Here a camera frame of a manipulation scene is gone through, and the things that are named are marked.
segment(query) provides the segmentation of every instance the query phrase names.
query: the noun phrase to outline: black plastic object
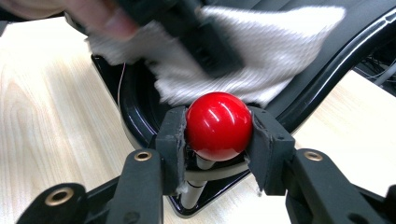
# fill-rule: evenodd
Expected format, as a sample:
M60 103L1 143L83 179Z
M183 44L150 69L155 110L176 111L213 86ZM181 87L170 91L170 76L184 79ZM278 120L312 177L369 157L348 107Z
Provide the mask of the black plastic object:
M299 149L289 165L291 223L386 223L326 154Z
M212 19L202 19L196 0L118 0L139 25L158 21L178 37L192 58L211 77L222 77L243 67L242 60Z
M88 212L87 205L87 195L81 185L56 185L35 198L18 224L83 223Z
M281 176L285 161L294 156L294 138L263 109L251 106L253 135L245 150L248 168L256 177L259 189L267 195L285 195Z
M106 223L163 223L163 175L154 149L132 152L124 163Z
M185 113L185 106L169 110L155 138L155 148L163 157L163 195L177 195L184 183Z

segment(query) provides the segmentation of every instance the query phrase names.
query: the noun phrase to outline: wooden table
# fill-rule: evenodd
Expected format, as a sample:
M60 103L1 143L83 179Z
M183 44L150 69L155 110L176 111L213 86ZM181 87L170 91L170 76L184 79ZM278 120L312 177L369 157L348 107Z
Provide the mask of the wooden table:
M14 223L53 185L105 183L134 150L84 39L63 18L14 23L0 37L0 223ZM396 184L395 115L392 96L349 73L294 137L385 195ZM249 176L190 219L165 201L164 222L290 223L284 201L259 197Z

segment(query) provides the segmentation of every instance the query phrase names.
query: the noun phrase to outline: metal ring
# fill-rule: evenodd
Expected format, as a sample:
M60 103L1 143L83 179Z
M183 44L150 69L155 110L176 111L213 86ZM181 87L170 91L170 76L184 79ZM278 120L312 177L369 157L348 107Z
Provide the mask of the metal ring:
M45 203L48 206L56 206L69 201L73 195L74 191L69 187L56 189L49 196L47 196Z
M151 158L151 153L147 151L142 151L134 155L136 161L148 161Z
M307 159L309 159L311 161L321 161L321 160L323 160L323 157L320 154L318 154L316 152L313 152L313 151L306 151L304 153L304 155L306 156Z

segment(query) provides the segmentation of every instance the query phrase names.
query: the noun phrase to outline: towel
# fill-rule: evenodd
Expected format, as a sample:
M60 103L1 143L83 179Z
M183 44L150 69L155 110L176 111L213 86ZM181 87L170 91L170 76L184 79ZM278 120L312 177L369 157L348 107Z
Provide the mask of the towel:
M126 42L99 34L91 34L88 41L92 53L110 64L146 59L157 78L155 88L163 103L188 105L206 93L225 91L265 108L314 61L345 13L341 7L301 7L282 12L203 7L202 15L215 19L245 65L219 78L205 74L156 21L139 28Z

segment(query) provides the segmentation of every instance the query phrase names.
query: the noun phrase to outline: glossy red sphere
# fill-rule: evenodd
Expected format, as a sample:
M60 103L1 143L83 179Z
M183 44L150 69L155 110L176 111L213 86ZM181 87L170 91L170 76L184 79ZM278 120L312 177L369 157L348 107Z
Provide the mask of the glossy red sphere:
M191 148L209 161L227 161L250 141L251 115L246 105L225 92L206 94L186 114L186 137Z

